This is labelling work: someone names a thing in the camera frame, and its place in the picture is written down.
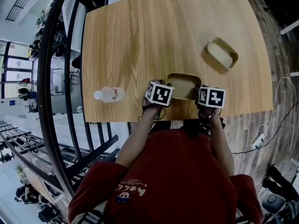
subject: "black metal railing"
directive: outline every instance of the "black metal railing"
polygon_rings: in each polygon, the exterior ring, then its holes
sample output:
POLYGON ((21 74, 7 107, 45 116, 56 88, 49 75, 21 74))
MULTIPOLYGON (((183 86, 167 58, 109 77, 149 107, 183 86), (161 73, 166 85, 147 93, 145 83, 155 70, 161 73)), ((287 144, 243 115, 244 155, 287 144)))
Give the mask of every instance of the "black metal railing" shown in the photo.
MULTIPOLYGON (((65 194, 72 197, 78 185, 73 183, 74 178, 92 162, 97 161, 99 157, 104 156, 105 160, 113 161, 118 153, 118 149, 115 149, 112 153, 107 154, 105 151, 111 147, 117 140, 118 136, 112 136, 110 124, 107 124, 108 141, 104 141, 102 124, 98 123, 98 131, 100 136, 100 146, 94 149, 93 140, 90 132, 90 124, 85 120, 84 103, 81 93, 81 100, 83 106, 83 118, 86 131, 87 142, 89 146, 89 153, 82 155, 82 150, 79 148, 77 140, 72 108, 71 108, 71 91, 70 91, 70 56, 71 56, 71 39, 74 28, 74 22, 79 2, 86 7, 86 12, 92 11, 98 7, 107 4, 107 0, 76 0, 71 19, 69 23, 66 53, 65 53, 65 64, 64 64, 64 81, 65 81, 65 101, 67 118, 71 133, 71 140, 73 143, 73 155, 76 156, 76 162, 70 167, 66 167, 63 160, 63 152, 60 150, 60 145, 57 141, 57 136, 54 127, 54 120, 52 115, 52 104, 51 104, 51 93, 50 93, 50 66, 52 57, 52 46, 55 35, 55 27, 58 18, 61 13, 61 8, 64 0, 54 0, 49 12, 47 22, 44 27, 41 48, 38 60, 38 76, 37 76, 37 100, 38 110, 41 123, 41 129, 43 133, 43 139, 47 154, 51 160, 56 177, 61 185, 62 190, 65 194)), ((80 61, 80 86, 82 88, 82 61, 80 61)))
POLYGON ((21 10, 29 0, 16 0, 5 20, 15 21, 21 10))

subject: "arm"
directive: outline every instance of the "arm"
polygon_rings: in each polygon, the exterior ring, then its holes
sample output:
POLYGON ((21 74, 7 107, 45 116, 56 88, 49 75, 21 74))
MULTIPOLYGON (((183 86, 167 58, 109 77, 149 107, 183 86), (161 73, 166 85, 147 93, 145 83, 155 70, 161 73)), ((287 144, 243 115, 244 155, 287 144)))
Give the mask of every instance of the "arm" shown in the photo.
POLYGON ((151 105, 143 113, 141 121, 122 146, 115 163, 119 163, 127 168, 131 167, 145 146, 153 118, 160 107, 159 105, 151 105))
POLYGON ((221 121, 218 113, 210 119, 211 125, 211 146, 214 151, 215 158, 222 166, 224 172, 228 176, 234 175, 234 158, 228 147, 221 121))

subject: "floor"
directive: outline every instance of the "floor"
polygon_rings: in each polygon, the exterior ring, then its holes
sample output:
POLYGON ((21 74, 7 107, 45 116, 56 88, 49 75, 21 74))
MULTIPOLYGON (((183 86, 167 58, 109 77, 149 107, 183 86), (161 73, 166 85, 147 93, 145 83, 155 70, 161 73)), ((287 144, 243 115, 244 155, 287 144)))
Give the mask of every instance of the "floor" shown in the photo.
MULTIPOLYGON (((274 19, 272 11, 267 10, 267 5, 263 0, 249 0, 256 17, 259 21, 266 47, 269 54, 271 64, 271 75, 273 82, 273 97, 275 96, 275 88, 281 77, 289 76, 290 72, 299 70, 298 60, 298 44, 292 32, 281 36, 279 31, 281 27, 274 19)), ((292 82, 299 94, 299 79, 292 78, 292 82)), ((295 104, 295 96, 292 85, 283 79, 277 90, 277 100, 274 106, 271 126, 265 142, 271 140, 277 131, 281 120, 289 112, 295 104)), ((289 159, 292 156, 299 161, 299 133, 298 107, 295 108, 294 127, 295 134, 292 141, 293 127, 293 111, 285 119, 279 128, 277 135, 265 148, 256 150, 247 154, 234 154, 235 174, 248 174, 252 176, 257 188, 259 201, 262 201, 268 191, 261 188, 260 184, 263 180, 266 169, 271 165, 277 165, 284 177, 292 181, 296 174, 296 166, 289 159)), ((260 112, 246 115, 227 117, 224 123, 227 124, 224 131, 233 153, 239 153, 251 150, 251 141, 261 123, 269 123, 271 111, 260 112)), ((260 128, 258 134, 264 132, 263 127, 260 128)))

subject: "white wall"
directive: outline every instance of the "white wall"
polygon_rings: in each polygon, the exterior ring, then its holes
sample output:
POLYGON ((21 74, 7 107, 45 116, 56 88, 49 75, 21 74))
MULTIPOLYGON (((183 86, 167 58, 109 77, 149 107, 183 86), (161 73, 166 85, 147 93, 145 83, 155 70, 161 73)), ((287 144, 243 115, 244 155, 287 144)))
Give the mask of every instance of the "white wall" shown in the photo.
POLYGON ((20 177, 15 169, 21 163, 18 159, 0 163, 0 216, 7 224, 42 224, 38 219, 41 211, 37 205, 17 203, 14 200, 20 177))
POLYGON ((29 0, 15 21, 6 21, 5 19, 16 0, 0 0, 0 39, 30 45, 34 41, 38 16, 29 13, 29 11, 38 1, 29 0))
POLYGON ((22 99, 18 98, 7 98, 0 100, 3 103, 0 103, 0 121, 4 120, 4 117, 7 116, 15 116, 15 117, 22 117, 26 113, 29 112, 29 108, 27 101, 23 101, 22 99), (10 106, 9 101, 15 100, 15 105, 10 106))

